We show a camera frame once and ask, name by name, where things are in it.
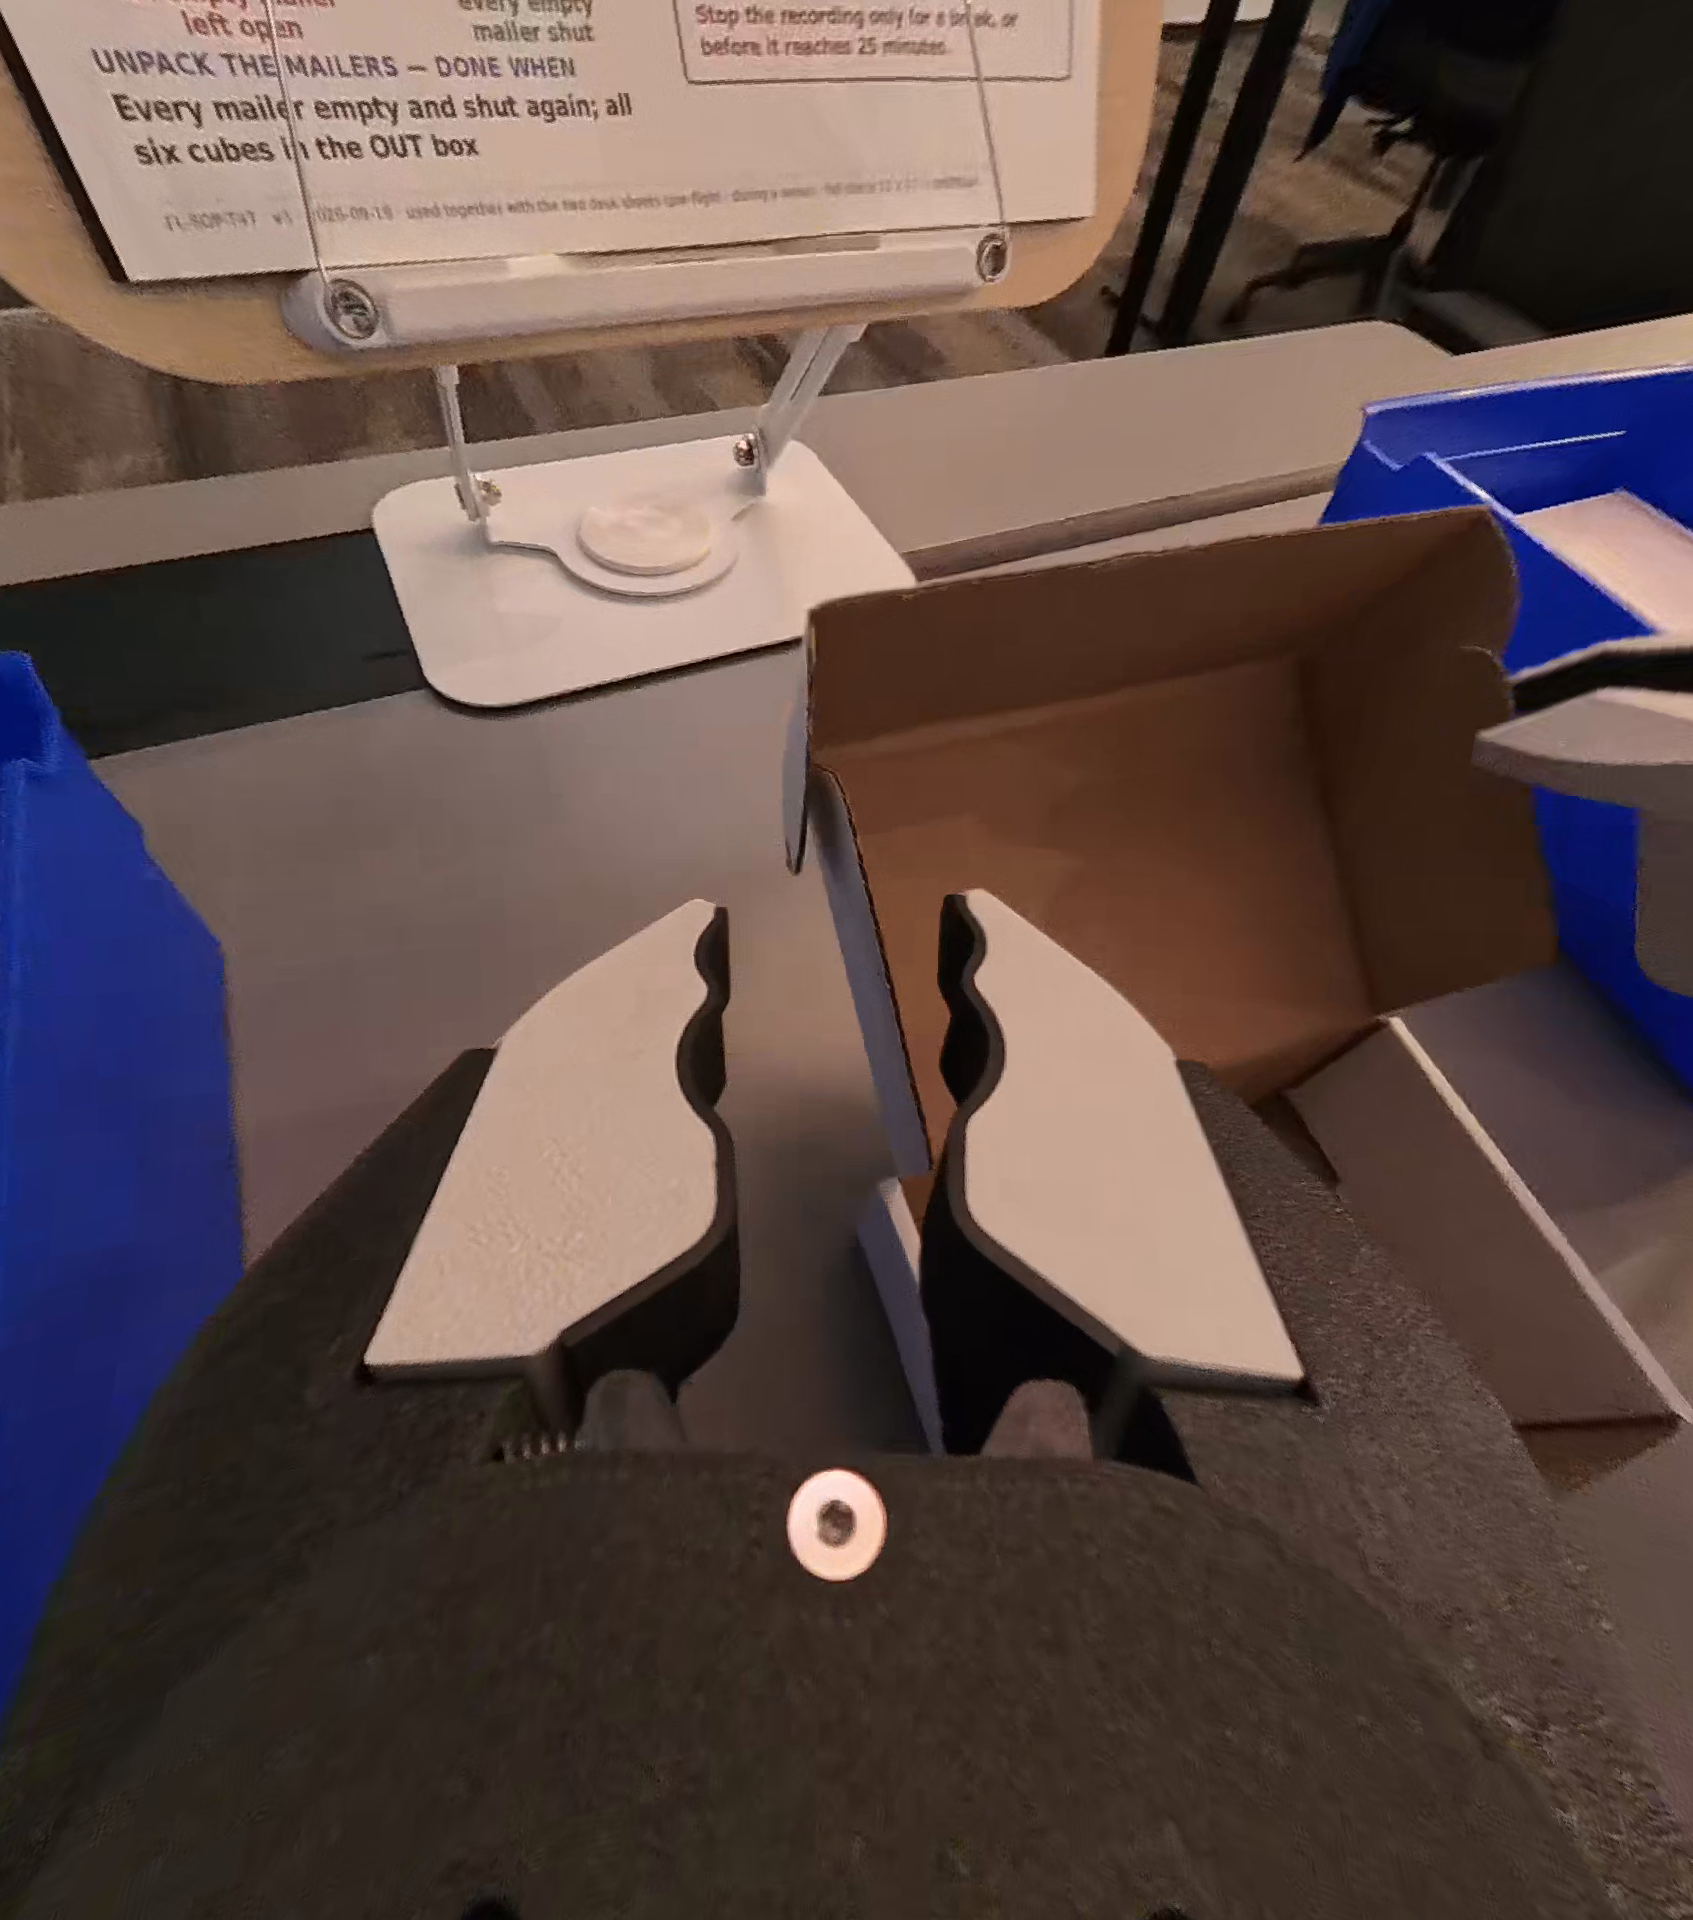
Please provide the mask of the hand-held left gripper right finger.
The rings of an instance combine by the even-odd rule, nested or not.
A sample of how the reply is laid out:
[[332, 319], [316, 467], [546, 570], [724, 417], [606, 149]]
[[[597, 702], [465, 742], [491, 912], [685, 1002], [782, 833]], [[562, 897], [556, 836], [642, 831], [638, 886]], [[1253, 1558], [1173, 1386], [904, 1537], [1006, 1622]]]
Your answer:
[[952, 1095], [922, 1220], [942, 1445], [1032, 1383], [1129, 1449], [1158, 1392], [1298, 1398], [1306, 1364], [1181, 1060], [1100, 975], [982, 888], [942, 905]]

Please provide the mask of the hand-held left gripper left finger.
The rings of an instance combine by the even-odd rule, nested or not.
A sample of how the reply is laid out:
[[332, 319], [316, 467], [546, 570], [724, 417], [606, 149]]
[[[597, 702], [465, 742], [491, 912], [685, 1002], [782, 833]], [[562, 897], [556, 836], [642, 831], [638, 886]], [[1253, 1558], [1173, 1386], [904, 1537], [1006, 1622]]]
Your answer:
[[741, 1307], [731, 913], [686, 901], [499, 1038], [366, 1348], [380, 1386], [514, 1383], [573, 1438], [593, 1387], [668, 1405]]

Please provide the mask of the blue plastic bin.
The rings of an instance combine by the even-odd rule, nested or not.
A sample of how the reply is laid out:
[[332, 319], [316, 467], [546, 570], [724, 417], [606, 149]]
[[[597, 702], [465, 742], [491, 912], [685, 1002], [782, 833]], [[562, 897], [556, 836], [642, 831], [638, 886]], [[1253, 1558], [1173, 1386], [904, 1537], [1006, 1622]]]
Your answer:
[[222, 951], [0, 657], [0, 1721], [96, 1490], [241, 1268]]
[[[1639, 615], [1516, 523], [1608, 491], [1631, 491], [1693, 533], [1693, 367], [1379, 400], [1324, 522], [1491, 510], [1516, 563], [1505, 672], [1517, 694], [1526, 674], [1601, 644], [1693, 644], [1650, 637]], [[1631, 943], [1637, 814], [1541, 791], [1534, 817], [1565, 958], [1693, 1095], [1693, 999], [1655, 984]]]

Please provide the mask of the black office chair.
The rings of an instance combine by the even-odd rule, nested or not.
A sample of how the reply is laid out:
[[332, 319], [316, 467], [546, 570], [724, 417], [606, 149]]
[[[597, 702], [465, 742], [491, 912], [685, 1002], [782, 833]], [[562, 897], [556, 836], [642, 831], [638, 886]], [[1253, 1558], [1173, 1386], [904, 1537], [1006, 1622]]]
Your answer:
[[1428, 153], [1406, 209], [1246, 281], [1228, 331], [1324, 281], [1456, 348], [1693, 314], [1693, 4], [1349, 4], [1302, 149], [1349, 111]]

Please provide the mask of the black metal pole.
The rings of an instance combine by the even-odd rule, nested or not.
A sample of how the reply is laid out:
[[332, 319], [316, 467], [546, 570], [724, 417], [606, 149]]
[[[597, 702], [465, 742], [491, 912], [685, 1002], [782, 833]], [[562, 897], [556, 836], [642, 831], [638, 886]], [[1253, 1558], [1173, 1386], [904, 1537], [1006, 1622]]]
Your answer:
[[1211, 112], [1211, 102], [1221, 75], [1221, 59], [1235, 35], [1242, 4], [1209, 4], [1183, 79], [1177, 107], [1173, 111], [1163, 150], [1150, 185], [1148, 209], [1140, 219], [1140, 238], [1126, 270], [1114, 321], [1107, 334], [1103, 356], [1135, 351], [1143, 329], [1158, 348], [1183, 348], [1191, 344], [1202, 303], [1221, 263], [1221, 251], [1235, 227], [1246, 186], [1262, 156], [1273, 112], [1287, 85], [1291, 64], [1306, 34], [1316, 4], [1270, 4], [1259, 26], [1259, 35], [1246, 60], [1235, 104], [1218, 138], [1200, 204], [1187, 234], [1170, 292], [1155, 319], [1148, 319], [1148, 300], [1158, 263], [1166, 251], [1170, 226], [1177, 201], [1191, 174], [1198, 138]]

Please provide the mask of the printed instruction sheet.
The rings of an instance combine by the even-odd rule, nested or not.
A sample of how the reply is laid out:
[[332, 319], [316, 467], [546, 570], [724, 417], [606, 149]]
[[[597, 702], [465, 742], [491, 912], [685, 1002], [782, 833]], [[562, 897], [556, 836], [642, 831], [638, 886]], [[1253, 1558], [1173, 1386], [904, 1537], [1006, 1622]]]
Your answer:
[[140, 285], [1067, 222], [1099, 4], [0, 4]]

